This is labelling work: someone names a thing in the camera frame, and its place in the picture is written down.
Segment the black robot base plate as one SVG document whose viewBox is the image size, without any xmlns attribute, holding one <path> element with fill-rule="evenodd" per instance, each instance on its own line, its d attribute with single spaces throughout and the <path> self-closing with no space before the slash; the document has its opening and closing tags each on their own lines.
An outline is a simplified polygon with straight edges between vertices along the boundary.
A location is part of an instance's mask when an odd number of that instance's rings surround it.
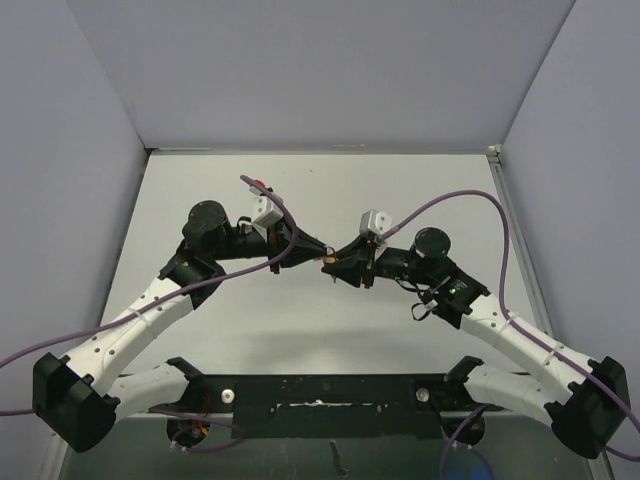
<svg viewBox="0 0 640 480">
<path fill-rule="evenodd" d="M 188 385 L 176 401 L 167 437 L 190 448 L 218 433 L 200 415 L 227 415 L 239 439 L 370 439 L 449 437 L 477 402 L 440 374 L 205 374 L 170 360 Z"/>
</svg>

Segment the brass long-shackle padlock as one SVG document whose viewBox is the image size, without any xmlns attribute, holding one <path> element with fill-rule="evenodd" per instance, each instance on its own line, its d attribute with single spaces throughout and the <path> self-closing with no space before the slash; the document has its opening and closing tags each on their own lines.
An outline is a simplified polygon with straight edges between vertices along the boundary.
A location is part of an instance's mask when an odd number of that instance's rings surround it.
<svg viewBox="0 0 640 480">
<path fill-rule="evenodd" d="M 323 265 L 333 264 L 337 261 L 336 250 L 333 247 L 327 246 L 325 253 L 315 258 L 315 261 L 321 262 Z"/>
</svg>

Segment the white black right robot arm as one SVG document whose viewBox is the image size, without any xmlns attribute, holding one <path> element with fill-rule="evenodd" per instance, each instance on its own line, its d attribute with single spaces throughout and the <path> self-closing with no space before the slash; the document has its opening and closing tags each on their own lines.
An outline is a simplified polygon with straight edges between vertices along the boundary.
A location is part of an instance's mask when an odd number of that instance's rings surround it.
<svg viewBox="0 0 640 480">
<path fill-rule="evenodd" d="M 526 373 L 518 377 L 478 360 L 462 361 L 463 373 L 445 384 L 452 406 L 476 402 L 526 415 L 549 426 L 572 452 L 597 458 L 630 407 L 624 367 L 610 357 L 597 361 L 581 354 L 503 310 L 497 295 L 449 258 L 450 247 L 437 228 L 420 230 L 408 250 L 362 234 L 325 260 L 322 270 L 354 287 L 369 288 L 377 278 L 411 285 L 428 314 L 482 340 Z"/>
</svg>

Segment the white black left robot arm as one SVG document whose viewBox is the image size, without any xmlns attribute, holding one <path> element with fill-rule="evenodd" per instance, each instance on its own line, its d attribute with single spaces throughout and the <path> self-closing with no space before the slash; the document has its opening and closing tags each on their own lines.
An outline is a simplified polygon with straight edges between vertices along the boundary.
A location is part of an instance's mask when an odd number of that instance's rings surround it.
<svg viewBox="0 0 640 480">
<path fill-rule="evenodd" d="M 32 408 L 73 450 L 99 444 L 117 420 L 149 408 L 149 397 L 183 411 L 200 405 L 204 387 L 172 365 L 122 378 L 123 370 L 173 323 L 198 309 L 220 285 L 223 260 L 266 258 L 278 272 L 325 255 L 328 247 L 293 228 L 270 199 L 230 223 L 213 200 L 197 203 L 175 254 L 119 317 L 66 354 L 33 367 Z"/>
</svg>

